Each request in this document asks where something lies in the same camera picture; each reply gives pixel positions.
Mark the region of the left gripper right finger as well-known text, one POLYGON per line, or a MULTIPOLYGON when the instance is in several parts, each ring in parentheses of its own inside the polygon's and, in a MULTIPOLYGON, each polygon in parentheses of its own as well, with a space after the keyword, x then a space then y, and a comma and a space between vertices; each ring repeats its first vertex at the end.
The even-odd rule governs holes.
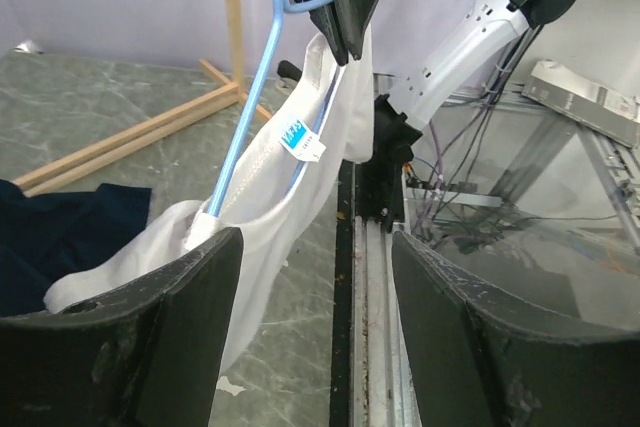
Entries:
POLYGON ((635 426, 639 336, 546 309, 398 232, 395 291, 426 426, 635 426))

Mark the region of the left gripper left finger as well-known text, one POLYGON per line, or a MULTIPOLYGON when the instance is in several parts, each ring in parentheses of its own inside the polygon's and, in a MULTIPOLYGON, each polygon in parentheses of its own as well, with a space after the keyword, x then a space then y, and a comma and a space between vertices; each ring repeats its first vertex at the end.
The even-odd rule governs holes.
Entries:
POLYGON ((243 237, 60 313, 1 321, 5 426, 204 426, 239 280, 243 237))

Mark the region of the navy blue t shirt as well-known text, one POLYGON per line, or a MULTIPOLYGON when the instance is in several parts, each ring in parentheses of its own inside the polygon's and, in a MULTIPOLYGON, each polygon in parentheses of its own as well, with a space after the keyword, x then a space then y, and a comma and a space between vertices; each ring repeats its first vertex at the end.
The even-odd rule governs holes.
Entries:
POLYGON ((26 196, 1 182, 1 315, 45 309, 46 291, 99 266, 142 232, 152 190, 102 183, 94 191, 26 196))

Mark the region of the white t shirt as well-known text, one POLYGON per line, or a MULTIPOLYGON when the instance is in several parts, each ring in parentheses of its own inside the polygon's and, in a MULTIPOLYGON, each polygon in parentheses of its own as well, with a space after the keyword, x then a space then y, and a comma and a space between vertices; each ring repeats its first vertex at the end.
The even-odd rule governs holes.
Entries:
POLYGON ((373 152, 372 37, 359 60, 337 65, 321 34, 308 43, 301 80, 239 158, 220 213, 186 200, 167 208, 96 268, 56 281, 50 313, 118 288, 166 265, 224 227, 244 238, 240 276, 220 369, 228 370, 258 331, 276 276, 316 218, 343 161, 373 152))

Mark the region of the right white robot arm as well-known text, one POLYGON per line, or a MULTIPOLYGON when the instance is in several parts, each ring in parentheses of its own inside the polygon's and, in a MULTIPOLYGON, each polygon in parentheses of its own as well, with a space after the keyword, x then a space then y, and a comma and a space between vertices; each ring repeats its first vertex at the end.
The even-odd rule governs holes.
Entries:
MULTIPOLYGON (((435 111, 476 69, 527 30, 559 19, 576 0, 476 0, 465 19, 427 57, 421 71, 365 104, 374 116, 371 159, 359 169, 359 216, 391 225, 401 218, 401 171, 435 111)), ((310 17, 339 65, 364 55, 378 0, 331 0, 310 17)))

